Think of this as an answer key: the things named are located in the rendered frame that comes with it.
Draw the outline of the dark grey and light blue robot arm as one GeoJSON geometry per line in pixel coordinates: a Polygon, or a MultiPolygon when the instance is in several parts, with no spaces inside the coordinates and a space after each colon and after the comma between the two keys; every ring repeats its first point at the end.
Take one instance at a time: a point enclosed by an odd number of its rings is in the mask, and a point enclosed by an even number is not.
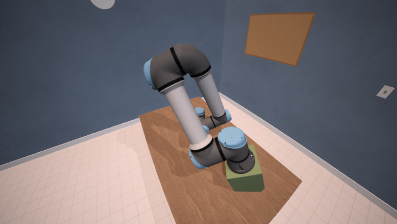
{"type": "Polygon", "coordinates": [[[209,130],[231,121],[210,70],[207,57],[196,47],[184,43],[152,57],[143,68],[147,83],[166,96],[187,135],[189,156],[194,166],[204,169],[227,160],[232,172],[248,173],[255,165],[255,157],[247,145],[244,132],[230,126],[222,129],[214,139],[209,134],[209,130]],[[195,79],[212,113],[207,118],[203,108],[193,107],[184,88],[183,76],[188,73],[195,79]]]}

